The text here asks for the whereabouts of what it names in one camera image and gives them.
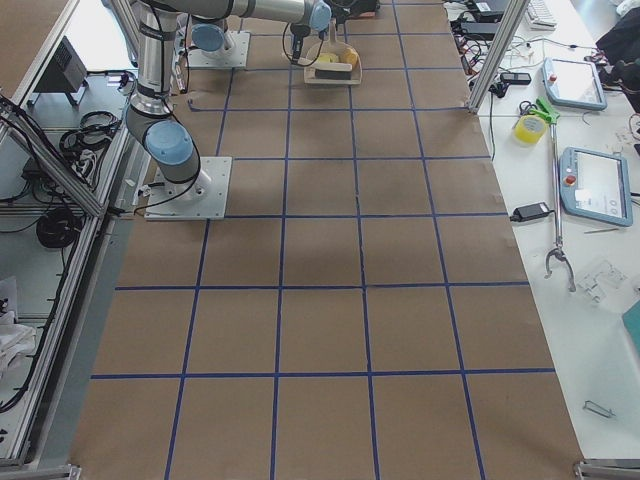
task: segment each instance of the white table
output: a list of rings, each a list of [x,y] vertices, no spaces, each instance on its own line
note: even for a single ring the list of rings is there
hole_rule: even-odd
[[[593,40],[569,0],[547,0],[558,20],[554,32],[533,32],[521,26],[518,35],[531,38],[544,35],[558,42],[592,45]],[[548,42],[532,44],[536,63],[545,56],[582,59],[587,50],[574,50]],[[520,65],[528,63],[518,59]],[[508,66],[505,59],[502,66]],[[512,137],[517,106],[544,95],[540,68],[529,71],[533,81],[527,87],[510,87],[504,99],[494,99],[495,169],[508,211],[539,201],[553,205],[551,183],[551,145],[548,133],[533,147],[523,147]],[[609,107],[599,113],[559,109],[558,147],[586,147],[596,151],[621,151],[629,162],[631,188],[640,191],[640,157],[628,133],[633,113],[621,94],[607,94]],[[480,121],[487,144],[489,139],[489,97],[480,110]],[[565,253],[576,272],[576,279],[598,259],[607,259],[629,277],[619,290],[604,286],[607,298],[595,304],[580,293],[569,293],[567,270],[552,260],[553,275],[545,279],[544,261],[553,247],[553,218],[528,224],[514,224],[527,276],[540,313],[554,364],[562,385],[567,408],[585,458],[640,459],[640,359],[621,319],[621,313],[640,300],[632,280],[640,279],[640,209],[630,228],[614,232],[585,234],[609,228],[606,224],[564,215]],[[615,417],[606,419],[583,410],[586,400],[612,409]]]

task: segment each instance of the green object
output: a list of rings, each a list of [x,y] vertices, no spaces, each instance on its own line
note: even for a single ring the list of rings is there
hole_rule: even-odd
[[[640,353],[640,302],[636,303],[626,313],[622,315],[624,326],[627,328],[631,340]]]
[[[558,117],[560,113],[551,106],[551,103],[544,97],[538,97],[536,100],[536,106],[531,109],[529,113],[537,115],[542,118],[549,125],[556,125],[558,123]]]

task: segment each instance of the mounting plate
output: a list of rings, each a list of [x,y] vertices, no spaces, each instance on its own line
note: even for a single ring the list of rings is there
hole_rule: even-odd
[[[177,198],[156,207],[149,207],[145,210],[145,218],[147,220],[223,219],[227,207],[231,163],[231,157],[202,157],[201,168],[211,178],[211,184],[203,193],[193,200]],[[164,176],[159,168],[156,170],[154,182],[164,182]],[[149,196],[149,203],[162,202],[172,196],[164,188],[154,189]]]
[[[233,39],[235,47],[227,51],[218,51],[211,56],[202,50],[189,52],[189,68],[191,70],[245,68],[249,56],[249,32],[227,32]]]

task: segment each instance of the white keyboard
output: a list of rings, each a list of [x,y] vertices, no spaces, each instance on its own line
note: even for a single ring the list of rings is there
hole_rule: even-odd
[[[529,0],[524,16],[532,30],[555,30],[558,24],[547,8],[545,0]]]

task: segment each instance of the blue joint cap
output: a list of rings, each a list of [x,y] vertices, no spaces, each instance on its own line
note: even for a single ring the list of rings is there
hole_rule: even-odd
[[[191,40],[205,52],[215,52],[224,45],[224,31],[217,25],[199,23],[191,29]]]
[[[182,165],[193,152],[191,135],[172,120],[163,120],[149,127],[144,146],[153,158],[165,165]]]
[[[322,0],[318,0],[311,10],[311,16],[309,17],[309,26],[322,32],[329,27],[331,21],[331,7],[324,3]]]

